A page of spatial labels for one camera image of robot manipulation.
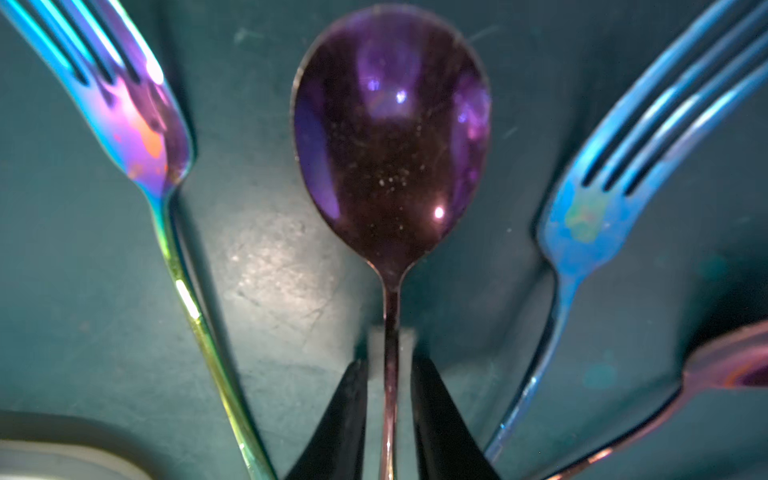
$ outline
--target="cutlery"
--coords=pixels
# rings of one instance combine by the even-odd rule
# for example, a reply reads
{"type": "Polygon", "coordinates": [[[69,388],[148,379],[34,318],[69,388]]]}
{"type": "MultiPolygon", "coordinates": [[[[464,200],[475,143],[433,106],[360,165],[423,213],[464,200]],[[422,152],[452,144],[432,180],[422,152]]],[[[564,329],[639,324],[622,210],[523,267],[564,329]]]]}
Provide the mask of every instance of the cutlery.
{"type": "Polygon", "coordinates": [[[693,397],[709,389],[768,388],[768,320],[722,335],[697,348],[683,368],[682,386],[664,406],[613,442],[571,463],[547,480],[566,480],[659,428],[693,397]]]}
{"type": "Polygon", "coordinates": [[[764,0],[658,97],[650,97],[685,66],[681,62],[734,3],[712,5],[643,73],[587,139],[548,199],[536,239],[556,272],[557,287],[523,383],[485,449],[490,462],[498,459],[527,410],[563,334],[578,286],[616,255],[674,168],[768,77],[764,0]]]}
{"type": "Polygon", "coordinates": [[[65,87],[107,155],[144,192],[168,272],[250,477],[274,480],[180,255],[170,201],[194,152],[152,51],[117,0],[0,0],[0,11],[65,87]]]}
{"type": "Polygon", "coordinates": [[[442,20],[377,5],[322,33],[293,82],[304,183],[384,292],[382,480],[395,478],[400,287],[469,205],[485,165],[491,98],[475,53],[442,20]]]}

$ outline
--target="fork tines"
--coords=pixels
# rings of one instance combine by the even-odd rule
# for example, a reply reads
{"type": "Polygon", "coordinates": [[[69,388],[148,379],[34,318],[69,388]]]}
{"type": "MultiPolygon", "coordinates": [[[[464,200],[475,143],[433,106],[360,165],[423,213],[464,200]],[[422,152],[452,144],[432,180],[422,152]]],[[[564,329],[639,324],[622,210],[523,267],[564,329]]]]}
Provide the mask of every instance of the fork tines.
{"type": "Polygon", "coordinates": [[[161,83],[160,65],[120,3],[86,1],[0,0],[0,11],[63,81],[161,83]]]}
{"type": "MultiPolygon", "coordinates": [[[[719,2],[713,8],[738,3],[719,2]]],[[[598,130],[613,130],[613,136],[605,139],[602,149],[593,148],[596,154],[578,159],[588,162],[583,187],[616,188],[632,195],[654,167],[662,168],[659,160],[676,142],[690,139],[690,128],[718,119],[719,103],[738,101],[748,93],[745,89],[762,83],[762,68],[768,60],[768,0],[744,3],[730,12],[718,12],[716,21],[677,59],[660,58],[659,65],[673,64],[666,65],[665,74],[658,75],[644,98],[630,98],[637,105],[623,124],[610,125],[611,116],[607,117],[598,130]]]]}

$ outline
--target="spoon bowl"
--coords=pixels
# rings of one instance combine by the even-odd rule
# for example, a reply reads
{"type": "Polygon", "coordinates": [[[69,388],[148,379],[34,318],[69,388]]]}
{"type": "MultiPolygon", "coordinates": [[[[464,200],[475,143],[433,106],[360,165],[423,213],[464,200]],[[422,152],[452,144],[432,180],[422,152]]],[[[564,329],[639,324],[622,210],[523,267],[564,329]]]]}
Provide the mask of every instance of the spoon bowl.
{"type": "Polygon", "coordinates": [[[477,189],[490,137],[488,81],[454,28],[417,8],[377,5],[315,41],[293,83],[292,112],[313,202],[384,288],[381,478],[394,478],[400,286],[477,189]]]}

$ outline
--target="fork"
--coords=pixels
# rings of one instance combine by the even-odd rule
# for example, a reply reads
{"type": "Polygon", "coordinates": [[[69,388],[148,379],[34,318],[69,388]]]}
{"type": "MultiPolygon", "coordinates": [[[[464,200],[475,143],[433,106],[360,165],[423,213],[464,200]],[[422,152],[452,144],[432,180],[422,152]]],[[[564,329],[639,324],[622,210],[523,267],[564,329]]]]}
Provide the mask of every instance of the fork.
{"type": "Polygon", "coordinates": [[[253,480],[275,475],[180,254],[170,201],[194,162],[190,133],[152,51],[118,0],[0,0],[150,204],[157,242],[253,480]]]}
{"type": "Polygon", "coordinates": [[[530,405],[562,337],[578,286],[616,255],[675,167],[768,78],[768,31],[763,31],[768,0],[762,0],[671,86],[650,97],[676,69],[685,67],[685,58],[736,3],[719,0],[711,5],[657,58],[608,112],[548,198],[536,240],[555,270],[557,286],[523,383],[485,449],[491,463],[498,460],[513,426],[530,405]]]}

